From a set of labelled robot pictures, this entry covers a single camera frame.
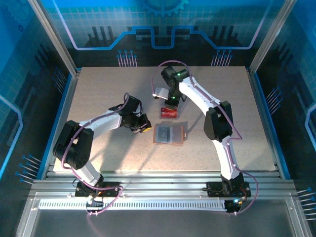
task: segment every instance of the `robotic arm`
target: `robotic arm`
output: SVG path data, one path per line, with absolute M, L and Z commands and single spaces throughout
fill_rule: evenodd
M 151 123 L 147 119 L 147 115 L 143 114 L 142 103 L 135 97 L 129 96 L 125 106 L 119 110 L 122 105 L 117 105 L 109 108 L 104 115 L 109 114 L 106 117 L 100 118 L 91 125 L 85 127 L 78 135 L 75 142 L 71 145 L 70 150 L 66 156 L 65 163 L 73 168 L 77 175 L 82 178 L 87 184 L 94 187 L 111 187 L 117 186 L 117 182 L 104 182 L 103 176 L 95 170 L 91 162 L 89 161 L 92 142 L 101 134 L 119 128 L 127 127 L 134 134 L 146 132 L 151 129 Z M 88 121 L 74 122 L 68 121 L 57 140 L 57 143 L 53 149 L 53 154 L 59 160 L 65 153 L 65 150 L 70 143 L 70 140 L 74 134 L 86 124 Z M 78 182 L 76 196 L 86 197 L 91 194 L 93 190 L 89 187 L 85 187 L 83 182 Z M 108 191 L 107 197 L 115 197 L 117 192 Z
M 174 109 L 179 105 L 180 98 L 183 94 L 189 97 L 204 113 L 204 132 L 206 136 L 212 140 L 215 145 L 217 155 L 221 165 L 221 178 L 222 184 L 218 188 L 218 184 L 215 182 L 209 182 L 205 191 L 222 189 L 221 194 L 223 197 L 243 197 L 244 191 L 249 191 L 249 184 L 244 182 L 243 175 L 237 169 L 236 157 L 230 144 L 231 158 L 227 151 L 227 140 L 232 136 L 232 128 L 227 122 L 226 118 L 222 114 L 221 110 L 209 101 L 205 95 L 210 97 L 217 105 L 220 105 L 229 119 L 233 121 L 232 108 L 229 102 L 221 102 L 217 98 L 210 95 L 204 88 L 202 88 L 194 77 L 190 78 L 187 70 L 176 72 L 172 67 L 167 67 L 161 72 L 162 78 L 165 80 L 167 85 L 170 87 L 169 90 L 164 88 L 156 89 L 153 96 L 157 98 L 165 99 L 165 106 L 169 109 Z M 208 192 L 211 197 L 219 197 L 218 192 Z

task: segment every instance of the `wooden table surface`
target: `wooden table surface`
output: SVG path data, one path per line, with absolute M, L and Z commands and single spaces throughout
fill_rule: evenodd
M 166 88 L 155 74 L 155 86 Z M 204 115 L 189 101 L 177 120 L 159 119 L 159 101 L 153 99 L 155 67 L 82 68 L 68 120 L 94 118 L 123 102 L 123 95 L 140 99 L 152 126 L 182 125 L 183 146 L 153 144 L 153 129 L 132 134 L 127 128 L 107 132 L 94 140 L 90 160 L 98 171 L 219 171 L 215 147 L 204 131 Z M 211 95 L 232 105 L 234 124 L 243 136 L 234 141 L 237 163 L 245 170 L 274 170 L 274 162 L 245 67 L 191 67 L 192 74 Z M 57 160 L 55 171 L 61 171 Z

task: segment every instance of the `white vent grille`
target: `white vent grille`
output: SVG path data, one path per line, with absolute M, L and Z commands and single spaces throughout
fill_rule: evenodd
M 85 200 L 75 199 L 42 199 L 40 209 L 50 210 L 83 210 Z M 116 201 L 109 210 L 214 210 L 225 211 L 223 200 L 125 200 Z

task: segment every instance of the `glass wall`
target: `glass wall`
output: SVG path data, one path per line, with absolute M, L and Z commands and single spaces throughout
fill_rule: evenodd
M 283 1 L 42 3 L 77 67 L 156 66 L 170 59 L 249 66 Z
M 0 0 L 0 32 L 0 236 L 14 236 L 69 72 L 27 1 Z
M 316 2 L 296 2 L 257 72 L 298 191 L 316 189 L 316 111 L 308 116 L 316 99 L 315 12 Z

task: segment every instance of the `small red object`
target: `small red object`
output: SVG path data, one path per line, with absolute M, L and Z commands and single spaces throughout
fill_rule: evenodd
M 176 119 L 177 118 L 177 109 L 171 110 L 168 108 L 161 108 L 160 115 L 161 115 L 161 118 Z

